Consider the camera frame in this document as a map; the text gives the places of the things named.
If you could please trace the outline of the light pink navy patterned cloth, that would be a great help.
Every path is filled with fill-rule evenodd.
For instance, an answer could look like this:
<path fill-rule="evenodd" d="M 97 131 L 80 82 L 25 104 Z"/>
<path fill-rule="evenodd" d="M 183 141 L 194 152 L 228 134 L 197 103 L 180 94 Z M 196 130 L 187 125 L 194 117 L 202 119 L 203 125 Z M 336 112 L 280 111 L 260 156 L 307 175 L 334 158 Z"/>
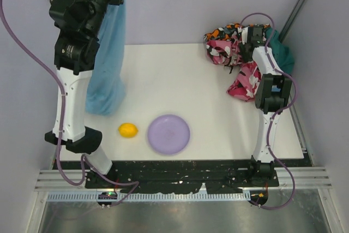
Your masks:
<path fill-rule="evenodd" d="M 240 43 L 241 41 L 239 40 L 238 36 L 233 35 L 231 38 L 231 66 L 240 65 L 243 62 L 239 48 Z"/>

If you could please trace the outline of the pink red camouflage cloth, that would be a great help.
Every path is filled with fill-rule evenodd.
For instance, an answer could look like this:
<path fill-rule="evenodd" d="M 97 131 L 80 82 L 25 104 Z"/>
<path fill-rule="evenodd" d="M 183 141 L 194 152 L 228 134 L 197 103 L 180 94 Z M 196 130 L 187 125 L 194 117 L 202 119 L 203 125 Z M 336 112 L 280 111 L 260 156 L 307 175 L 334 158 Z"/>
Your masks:
<path fill-rule="evenodd" d="M 240 65 L 231 66 L 231 41 L 211 40 L 206 42 L 207 55 L 215 65 L 233 69 L 239 67 L 233 84 L 226 93 L 242 101 L 252 101 L 257 93 L 261 81 L 261 73 L 256 62 L 242 62 Z"/>

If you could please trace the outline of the light blue cloth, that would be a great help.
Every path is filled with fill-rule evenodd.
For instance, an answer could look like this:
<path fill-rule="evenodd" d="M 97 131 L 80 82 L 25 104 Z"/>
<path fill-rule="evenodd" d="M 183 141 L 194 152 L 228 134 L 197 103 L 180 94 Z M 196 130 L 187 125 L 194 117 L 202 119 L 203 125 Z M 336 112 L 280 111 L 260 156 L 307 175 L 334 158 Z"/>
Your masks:
<path fill-rule="evenodd" d="M 126 4 L 110 5 L 98 34 L 100 48 L 87 89 L 86 111 L 110 116 L 126 95 L 121 79 L 126 33 Z"/>

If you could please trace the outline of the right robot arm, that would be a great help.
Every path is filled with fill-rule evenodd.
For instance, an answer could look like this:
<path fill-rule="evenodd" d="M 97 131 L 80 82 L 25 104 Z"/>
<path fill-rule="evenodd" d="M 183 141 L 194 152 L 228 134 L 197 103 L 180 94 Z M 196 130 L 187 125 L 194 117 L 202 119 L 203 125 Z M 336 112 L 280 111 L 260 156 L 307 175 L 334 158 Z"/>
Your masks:
<path fill-rule="evenodd" d="M 268 46 L 263 26 L 248 26 L 240 30 L 239 44 L 243 61 L 255 62 L 261 73 L 255 95 L 255 107 L 259 110 L 257 142 L 248 166 L 247 183 L 253 187 L 278 186 L 274 149 L 276 129 L 282 110 L 288 105 L 292 80 L 285 75 Z"/>

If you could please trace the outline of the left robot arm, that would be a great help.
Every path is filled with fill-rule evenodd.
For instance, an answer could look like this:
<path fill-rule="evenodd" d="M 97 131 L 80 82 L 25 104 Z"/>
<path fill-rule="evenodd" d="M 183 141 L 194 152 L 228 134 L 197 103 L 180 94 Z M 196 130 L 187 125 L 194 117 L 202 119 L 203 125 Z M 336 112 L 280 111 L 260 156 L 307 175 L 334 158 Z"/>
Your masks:
<path fill-rule="evenodd" d="M 56 122 L 45 140 L 79 154 L 95 173 L 116 180 L 102 149 L 102 132 L 85 125 L 85 114 L 109 116 L 125 97 L 121 68 L 125 49 L 125 0 L 50 0 L 59 29 L 54 64 L 59 91 Z"/>

